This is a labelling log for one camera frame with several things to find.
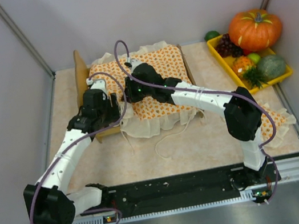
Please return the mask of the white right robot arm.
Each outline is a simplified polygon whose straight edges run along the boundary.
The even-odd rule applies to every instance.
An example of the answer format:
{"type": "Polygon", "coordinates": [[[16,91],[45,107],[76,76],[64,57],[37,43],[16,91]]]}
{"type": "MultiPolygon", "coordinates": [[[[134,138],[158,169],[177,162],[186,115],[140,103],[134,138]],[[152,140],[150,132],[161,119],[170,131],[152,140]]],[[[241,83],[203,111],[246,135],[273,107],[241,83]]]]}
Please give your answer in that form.
{"type": "Polygon", "coordinates": [[[218,114],[225,119],[229,134],[240,142],[248,179],[258,182],[264,177],[267,159],[260,150],[262,112],[247,89],[212,91],[179,78],[163,78],[145,62],[131,60],[125,62],[125,66],[131,70],[125,78],[129,103],[152,97],[160,103],[195,107],[218,114]]]}

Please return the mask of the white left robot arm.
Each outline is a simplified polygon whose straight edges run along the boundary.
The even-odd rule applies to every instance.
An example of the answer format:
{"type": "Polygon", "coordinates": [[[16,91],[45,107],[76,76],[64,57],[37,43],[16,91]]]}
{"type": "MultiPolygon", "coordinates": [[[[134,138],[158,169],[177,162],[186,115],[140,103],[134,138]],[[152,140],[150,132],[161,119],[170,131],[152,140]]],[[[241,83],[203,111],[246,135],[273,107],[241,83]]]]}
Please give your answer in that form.
{"type": "Polygon", "coordinates": [[[72,224],[76,216],[102,203],[103,187],[91,184],[68,193],[74,170],[95,134],[120,117],[117,96],[92,85],[78,114],[70,119],[62,144],[46,172],[23,192],[31,224],[72,224]]]}

